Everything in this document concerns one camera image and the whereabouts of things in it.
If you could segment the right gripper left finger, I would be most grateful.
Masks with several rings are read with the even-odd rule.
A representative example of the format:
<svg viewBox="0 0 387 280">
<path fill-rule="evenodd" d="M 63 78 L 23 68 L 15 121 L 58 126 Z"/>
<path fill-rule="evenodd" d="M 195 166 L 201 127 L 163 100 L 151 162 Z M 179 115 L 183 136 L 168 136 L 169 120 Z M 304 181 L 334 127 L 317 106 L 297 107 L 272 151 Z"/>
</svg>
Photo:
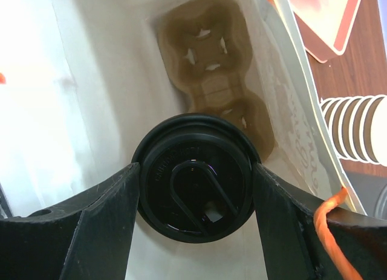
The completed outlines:
<svg viewBox="0 0 387 280">
<path fill-rule="evenodd" d="M 1 220 L 1 279 L 124 279 L 140 165 L 27 217 Z"/>
</svg>

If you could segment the black plastic cup lid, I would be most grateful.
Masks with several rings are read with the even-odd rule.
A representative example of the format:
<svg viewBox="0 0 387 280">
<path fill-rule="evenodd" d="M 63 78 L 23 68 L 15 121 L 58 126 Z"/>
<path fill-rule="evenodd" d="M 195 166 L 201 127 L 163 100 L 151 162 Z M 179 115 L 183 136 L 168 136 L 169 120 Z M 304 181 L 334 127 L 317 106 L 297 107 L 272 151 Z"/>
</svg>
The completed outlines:
<svg viewBox="0 0 387 280">
<path fill-rule="evenodd" d="M 150 130 L 132 157 L 140 165 L 138 211 L 158 233 L 210 243 L 238 230 L 254 210 L 249 138 L 219 117 L 191 113 Z"/>
</svg>

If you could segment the cream bear paper bag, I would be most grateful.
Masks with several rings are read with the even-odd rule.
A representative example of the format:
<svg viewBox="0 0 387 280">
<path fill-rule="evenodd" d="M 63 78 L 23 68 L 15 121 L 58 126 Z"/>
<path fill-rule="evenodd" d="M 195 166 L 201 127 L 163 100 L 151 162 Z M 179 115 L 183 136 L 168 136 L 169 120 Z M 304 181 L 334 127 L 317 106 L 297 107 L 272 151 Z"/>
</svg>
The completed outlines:
<svg viewBox="0 0 387 280">
<path fill-rule="evenodd" d="M 158 46 L 190 0 L 1 0 L 1 192 L 11 217 L 67 200 L 134 163 L 145 135 L 189 112 Z M 340 279 L 317 207 L 346 185 L 289 0 L 234 0 L 276 147 L 253 166 L 254 210 L 229 236 L 183 243 L 137 206 L 124 279 Z"/>
</svg>

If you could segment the tan cardboard cup carrier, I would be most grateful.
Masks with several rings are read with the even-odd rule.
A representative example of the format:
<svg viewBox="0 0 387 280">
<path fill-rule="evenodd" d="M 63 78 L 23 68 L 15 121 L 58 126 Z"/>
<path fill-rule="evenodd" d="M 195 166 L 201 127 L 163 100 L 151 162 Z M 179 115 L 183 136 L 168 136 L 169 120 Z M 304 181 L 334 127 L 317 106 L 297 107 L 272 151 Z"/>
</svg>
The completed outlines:
<svg viewBox="0 0 387 280">
<path fill-rule="evenodd" d="M 253 143 L 261 161 L 276 147 L 244 15 L 234 0 L 190 0 L 167 12 L 158 46 L 189 112 L 221 117 Z"/>
</svg>

